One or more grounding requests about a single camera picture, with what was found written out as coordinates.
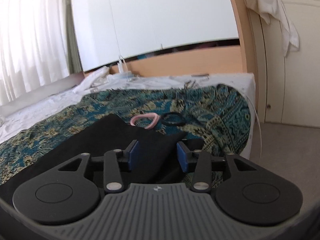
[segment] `pink hair tie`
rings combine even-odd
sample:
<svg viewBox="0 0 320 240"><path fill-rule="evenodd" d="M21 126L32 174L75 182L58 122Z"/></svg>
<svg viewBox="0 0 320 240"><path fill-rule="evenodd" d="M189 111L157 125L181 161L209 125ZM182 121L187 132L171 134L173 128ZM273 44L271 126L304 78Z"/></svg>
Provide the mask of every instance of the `pink hair tie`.
<svg viewBox="0 0 320 240"><path fill-rule="evenodd" d="M134 117L131 118L130 120L130 124L132 126L135 126L134 123L138 120L138 119L141 119L141 118L153 118L151 124L149 124L148 126L145 127L145 129L152 129L156 126L157 122L159 121L160 119L160 116L156 113L147 113L147 114L138 114L138 115L135 115Z"/></svg>

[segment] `white curtain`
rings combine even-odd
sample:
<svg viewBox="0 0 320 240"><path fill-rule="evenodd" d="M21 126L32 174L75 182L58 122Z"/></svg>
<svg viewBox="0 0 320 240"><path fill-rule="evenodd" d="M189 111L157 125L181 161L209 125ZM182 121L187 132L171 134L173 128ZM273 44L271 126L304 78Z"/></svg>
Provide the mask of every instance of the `white curtain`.
<svg viewBox="0 0 320 240"><path fill-rule="evenodd" d="M0 0L0 105L69 75L66 0Z"/></svg>

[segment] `mattress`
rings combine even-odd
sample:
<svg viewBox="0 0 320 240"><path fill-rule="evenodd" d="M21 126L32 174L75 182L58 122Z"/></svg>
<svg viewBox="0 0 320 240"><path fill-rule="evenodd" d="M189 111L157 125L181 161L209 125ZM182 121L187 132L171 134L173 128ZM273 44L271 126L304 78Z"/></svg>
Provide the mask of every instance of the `mattress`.
<svg viewBox="0 0 320 240"><path fill-rule="evenodd" d="M170 88L183 88L186 85L193 88L207 87L217 84L225 84L237 89L246 99L251 120L255 120L255 82L253 74L216 74L208 77L192 77L190 75L179 77L153 77L153 78L130 78L112 80L104 85L100 85L90 90L74 93L73 90L50 96L34 105L26 107L4 120L4 125L0 127L0 143L18 134L21 130L28 129L35 123L60 112L67 106L75 105L81 101L82 96L88 93L104 91L108 89L148 89L160 90ZM248 142L241 153L241 156L249 158L254 122L251 122Z"/></svg>

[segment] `logo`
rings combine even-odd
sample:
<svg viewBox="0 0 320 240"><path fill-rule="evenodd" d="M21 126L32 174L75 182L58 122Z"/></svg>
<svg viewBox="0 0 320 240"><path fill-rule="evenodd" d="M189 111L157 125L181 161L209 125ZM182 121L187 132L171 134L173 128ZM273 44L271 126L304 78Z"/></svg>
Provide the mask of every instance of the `logo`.
<svg viewBox="0 0 320 240"><path fill-rule="evenodd" d="M162 190L162 188L160 186L156 186L153 188L153 190L155 190L156 192L159 192L160 190Z"/></svg>

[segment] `teal patterned blanket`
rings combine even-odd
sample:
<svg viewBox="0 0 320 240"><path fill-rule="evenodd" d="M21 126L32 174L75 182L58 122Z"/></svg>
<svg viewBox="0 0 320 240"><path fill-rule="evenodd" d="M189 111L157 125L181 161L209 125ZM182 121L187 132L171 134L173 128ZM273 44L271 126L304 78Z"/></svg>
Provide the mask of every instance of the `teal patterned blanket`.
<svg viewBox="0 0 320 240"><path fill-rule="evenodd" d="M186 131L186 139L202 138L204 150L212 155L240 154L250 132L250 111L236 89L226 85L201 89L170 90L107 90L89 94L77 105L41 121L0 144L0 185L64 140L92 125L107 114L117 114L125 122L136 114L156 112L181 113L187 124L165 126L160 122L155 130L163 134ZM149 120L136 125L145 126ZM219 173L214 173L218 183Z"/></svg>

